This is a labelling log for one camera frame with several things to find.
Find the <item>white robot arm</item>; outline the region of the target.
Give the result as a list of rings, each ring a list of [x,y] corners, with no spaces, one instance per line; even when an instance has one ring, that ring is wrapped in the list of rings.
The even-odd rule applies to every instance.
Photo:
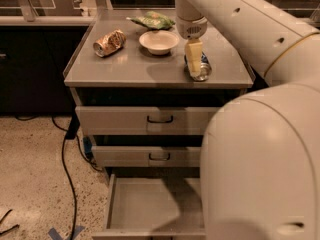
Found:
[[[267,83],[211,119],[200,182],[206,240],[320,240],[319,32],[264,0],[176,0]]]

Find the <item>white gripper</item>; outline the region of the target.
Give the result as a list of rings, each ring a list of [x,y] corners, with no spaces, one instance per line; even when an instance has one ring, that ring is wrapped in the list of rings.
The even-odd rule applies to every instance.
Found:
[[[199,39],[207,31],[207,19],[202,17],[198,20],[185,20],[176,17],[176,28],[183,39],[188,40],[185,44],[187,65],[192,77],[198,77],[201,73],[201,57],[203,43]]]

